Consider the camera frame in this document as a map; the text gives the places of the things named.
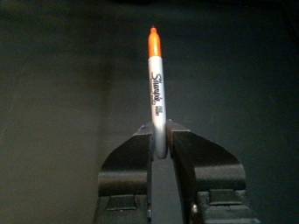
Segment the marker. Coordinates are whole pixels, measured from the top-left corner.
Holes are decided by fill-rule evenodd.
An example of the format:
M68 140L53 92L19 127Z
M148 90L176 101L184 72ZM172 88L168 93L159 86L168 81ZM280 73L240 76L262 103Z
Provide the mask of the marker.
M166 144L166 107L164 107L164 68L162 58L162 44L156 29L152 26L148 37L148 70L150 93L154 122L154 151L159 158L167 156Z

